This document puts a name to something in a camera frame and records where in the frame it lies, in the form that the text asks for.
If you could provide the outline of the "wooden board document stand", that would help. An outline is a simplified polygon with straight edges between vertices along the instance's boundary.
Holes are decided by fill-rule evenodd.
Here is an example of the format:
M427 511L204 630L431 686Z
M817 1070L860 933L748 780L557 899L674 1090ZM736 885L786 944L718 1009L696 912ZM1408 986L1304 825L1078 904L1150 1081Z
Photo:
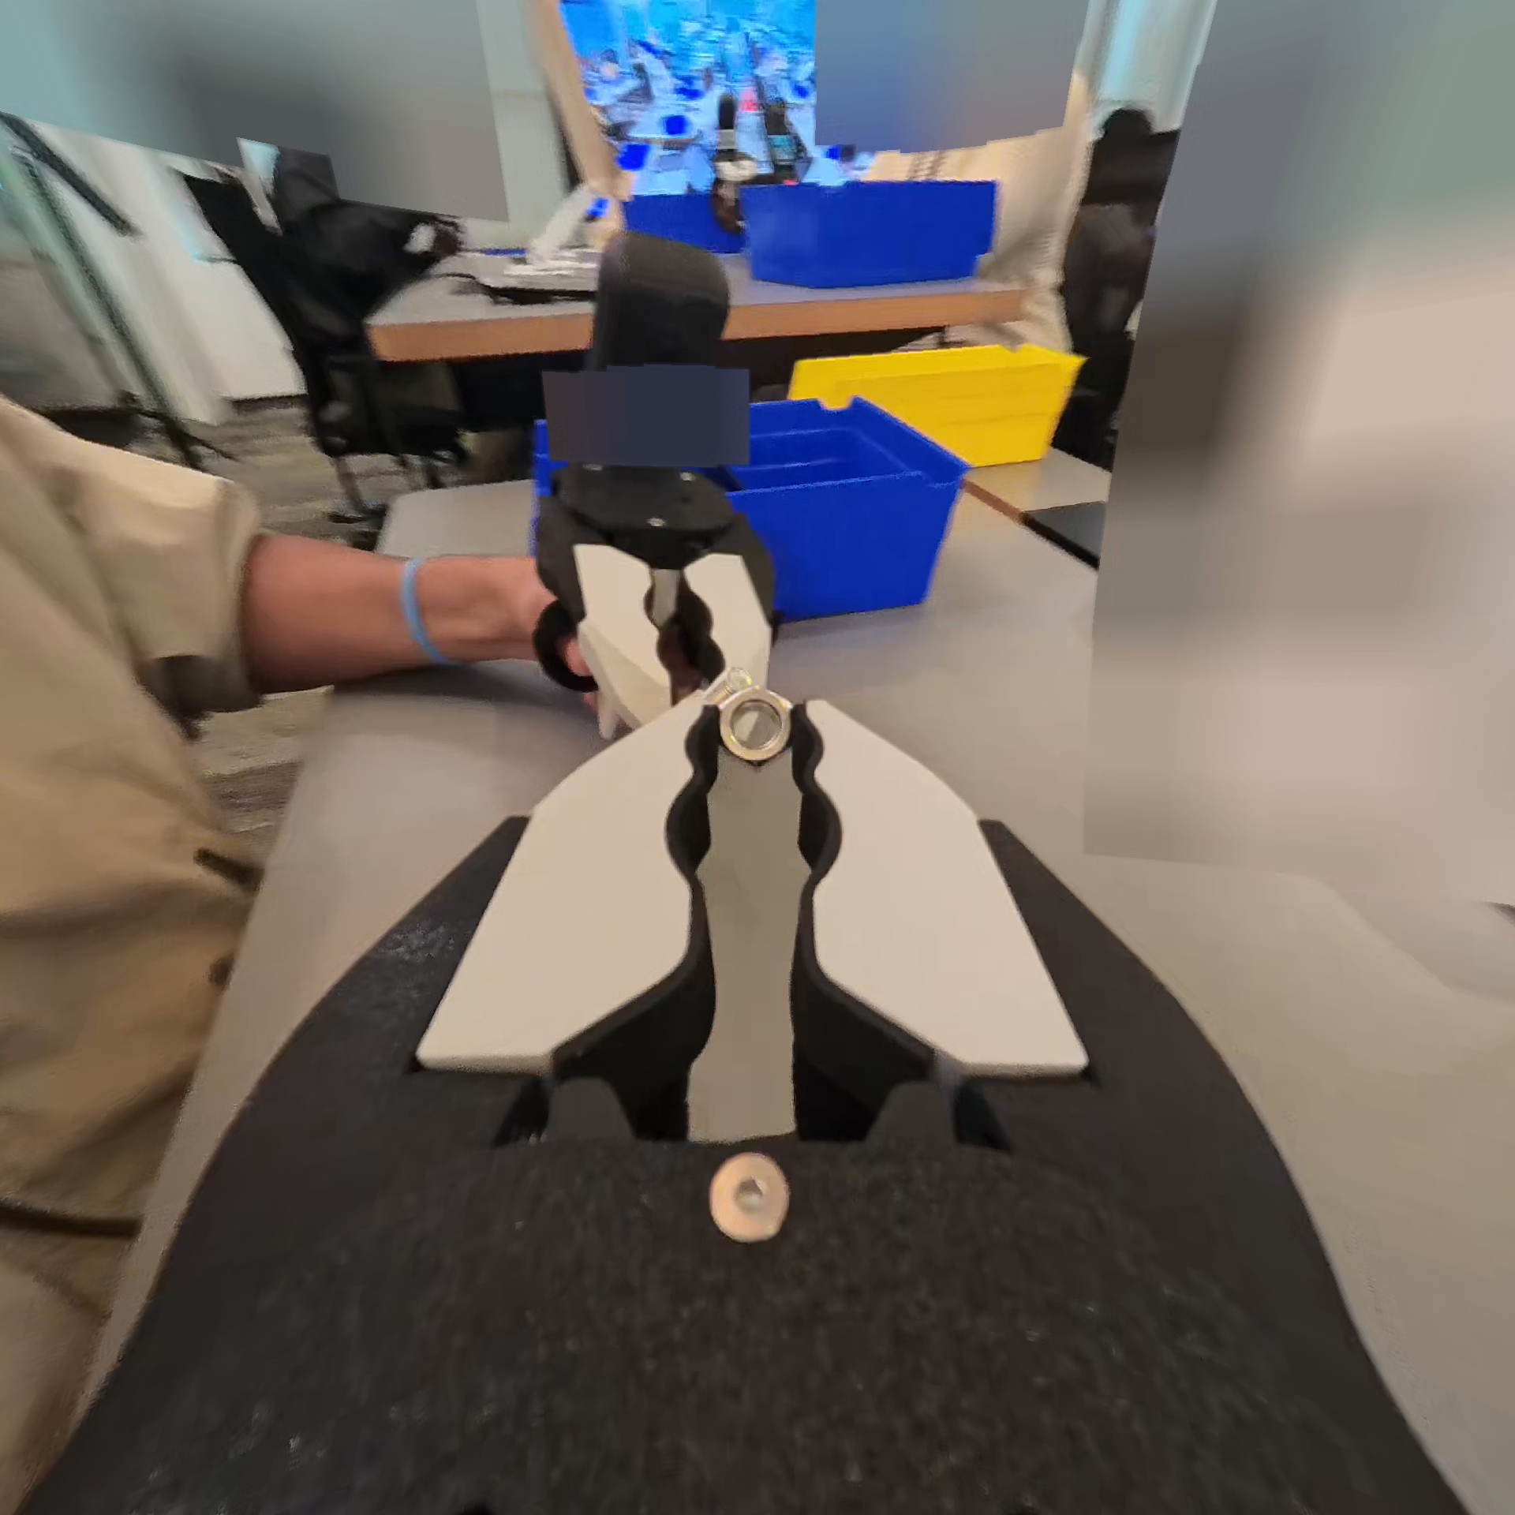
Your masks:
M580 77L579 57L562 22L557 3L523 4L526 35L535 51L546 98L566 143L577 187L571 188L552 214L541 233L526 246L528 262L544 268L580 242L580 230L597 201L604 201L600 217L588 233L586 244L600 250L622 232L622 206L629 199L629 181L618 169L613 143L590 105Z

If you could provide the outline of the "steel hex nut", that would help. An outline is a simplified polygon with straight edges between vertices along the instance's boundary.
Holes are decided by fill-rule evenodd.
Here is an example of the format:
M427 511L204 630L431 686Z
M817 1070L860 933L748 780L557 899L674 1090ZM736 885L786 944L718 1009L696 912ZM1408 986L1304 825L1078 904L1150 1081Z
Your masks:
M718 708L718 731L732 758L766 766L790 746L792 706L766 688L745 688Z

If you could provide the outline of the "grey closed laptop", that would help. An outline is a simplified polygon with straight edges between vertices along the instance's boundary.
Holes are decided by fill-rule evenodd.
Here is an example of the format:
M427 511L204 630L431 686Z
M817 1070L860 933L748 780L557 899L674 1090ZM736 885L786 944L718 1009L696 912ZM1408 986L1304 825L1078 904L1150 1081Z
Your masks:
M595 253L546 261L465 253L449 264L447 277L485 293L489 298L530 306L593 300L599 271L600 259Z

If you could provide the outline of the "blue plastic bin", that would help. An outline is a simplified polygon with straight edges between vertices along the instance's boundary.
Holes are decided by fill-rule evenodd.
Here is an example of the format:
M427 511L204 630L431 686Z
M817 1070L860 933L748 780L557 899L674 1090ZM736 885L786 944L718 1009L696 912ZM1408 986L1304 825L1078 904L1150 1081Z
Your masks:
M770 619L909 609L929 594L966 466L876 407L696 401L662 372L658 407L550 407L535 425L535 567L582 618L575 547L658 571L746 560Z

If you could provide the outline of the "yellow plastic bin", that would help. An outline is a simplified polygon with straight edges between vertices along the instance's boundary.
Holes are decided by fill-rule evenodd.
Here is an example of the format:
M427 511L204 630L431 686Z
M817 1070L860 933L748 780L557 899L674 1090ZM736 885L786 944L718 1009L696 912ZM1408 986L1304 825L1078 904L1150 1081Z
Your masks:
M1042 347L930 347L810 358L790 401L840 410L867 401L970 468L1046 459L1085 360Z

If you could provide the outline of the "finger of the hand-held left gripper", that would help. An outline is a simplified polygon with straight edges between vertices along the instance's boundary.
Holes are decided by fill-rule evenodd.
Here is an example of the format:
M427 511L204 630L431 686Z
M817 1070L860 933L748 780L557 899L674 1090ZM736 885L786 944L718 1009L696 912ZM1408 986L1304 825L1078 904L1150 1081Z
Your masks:
M582 605L577 645L597 684L599 735L615 740L672 710L674 677L660 641L676 612L680 573L602 544L579 544L573 569Z
M743 675L768 686L772 627L746 560L710 554L694 560L680 582L680 646L705 688Z

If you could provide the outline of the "large display screen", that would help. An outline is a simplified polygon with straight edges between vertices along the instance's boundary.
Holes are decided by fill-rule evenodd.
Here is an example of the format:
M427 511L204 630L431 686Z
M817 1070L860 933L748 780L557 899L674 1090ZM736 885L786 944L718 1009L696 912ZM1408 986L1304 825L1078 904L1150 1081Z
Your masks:
M555 17L635 197L712 190L723 147L772 181L826 156L811 3L559 3Z

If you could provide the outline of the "wooden-edged table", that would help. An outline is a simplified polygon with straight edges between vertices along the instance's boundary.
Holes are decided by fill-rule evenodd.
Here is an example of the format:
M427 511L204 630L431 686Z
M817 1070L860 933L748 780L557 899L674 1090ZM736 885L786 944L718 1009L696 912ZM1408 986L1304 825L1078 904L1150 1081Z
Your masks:
M763 282L743 255L718 259L725 270L732 342L923 333L1017 320L1026 291L1015 284L966 279L893 288L813 291ZM389 365L481 362L514 354L584 351L593 304L519 307L485 295L452 261L434 279L409 286L366 324L368 347Z

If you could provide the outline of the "black flat pad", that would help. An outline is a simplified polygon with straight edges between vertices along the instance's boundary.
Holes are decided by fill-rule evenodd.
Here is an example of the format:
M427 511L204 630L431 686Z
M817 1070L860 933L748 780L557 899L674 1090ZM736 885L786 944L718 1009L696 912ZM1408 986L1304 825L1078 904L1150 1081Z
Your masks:
M1104 502L1040 508L1028 511L1021 524L1066 556L1098 571L1105 535Z

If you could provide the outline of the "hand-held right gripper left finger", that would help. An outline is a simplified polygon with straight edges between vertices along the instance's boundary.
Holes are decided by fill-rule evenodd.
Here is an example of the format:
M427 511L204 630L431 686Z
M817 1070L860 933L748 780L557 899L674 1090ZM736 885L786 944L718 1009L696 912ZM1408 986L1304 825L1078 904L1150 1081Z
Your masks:
M532 816L416 1047L418 1069L608 1085L633 1128L689 1128L714 1025L718 719L696 699L609 746Z

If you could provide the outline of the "long blue bin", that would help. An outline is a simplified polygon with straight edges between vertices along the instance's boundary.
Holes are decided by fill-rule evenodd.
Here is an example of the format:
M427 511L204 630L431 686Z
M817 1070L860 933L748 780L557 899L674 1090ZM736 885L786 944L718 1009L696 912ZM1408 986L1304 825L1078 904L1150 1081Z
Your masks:
M994 181L750 187L741 197L755 280L810 291L972 279L994 244Z

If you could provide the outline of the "studio light on tripod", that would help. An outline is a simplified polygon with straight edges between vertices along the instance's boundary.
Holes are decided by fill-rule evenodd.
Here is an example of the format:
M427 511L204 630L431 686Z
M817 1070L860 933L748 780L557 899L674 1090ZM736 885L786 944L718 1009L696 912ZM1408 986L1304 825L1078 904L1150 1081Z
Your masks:
M117 295L90 255L72 215L63 210L61 194L66 192L77 199L121 241L142 241L140 228L74 163L59 154L32 123L3 113L2 125L5 152L41 205L45 221L66 253L68 266L81 279L88 302L115 343L113 349L106 349L106 354L108 363L119 374L119 408L142 425L155 426L178 455L180 464L191 470L211 472L202 457L216 457L222 463L236 464L238 459L231 452L193 432L175 408Z

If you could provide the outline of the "person's left hand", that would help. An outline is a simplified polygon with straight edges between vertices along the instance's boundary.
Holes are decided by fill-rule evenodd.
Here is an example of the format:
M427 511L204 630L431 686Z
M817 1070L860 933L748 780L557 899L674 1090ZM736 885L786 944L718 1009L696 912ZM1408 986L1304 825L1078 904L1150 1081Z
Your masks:
M532 661L537 630L555 601L530 556L470 556L451 569L447 592L449 657L463 665Z

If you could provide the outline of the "blue wristband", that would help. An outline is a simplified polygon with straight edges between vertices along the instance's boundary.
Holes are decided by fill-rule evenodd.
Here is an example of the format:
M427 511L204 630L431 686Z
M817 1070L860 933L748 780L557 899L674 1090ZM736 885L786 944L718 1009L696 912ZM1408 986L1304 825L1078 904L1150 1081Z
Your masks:
M434 564L433 558L411 558L404 562L398 583L398 603L413 648L424 655L425 663L440 670L460 670L463 665L445 654L429 636L427 621L420 601L420 576L425 567Z

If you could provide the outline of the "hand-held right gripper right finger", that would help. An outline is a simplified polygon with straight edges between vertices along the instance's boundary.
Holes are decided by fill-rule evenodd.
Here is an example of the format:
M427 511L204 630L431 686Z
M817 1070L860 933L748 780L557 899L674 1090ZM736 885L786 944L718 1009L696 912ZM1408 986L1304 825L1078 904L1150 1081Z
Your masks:
M790 719L808 868L790 962L799 1128L902 1087L1082 1081L1089 1054L972 807L838 708Z

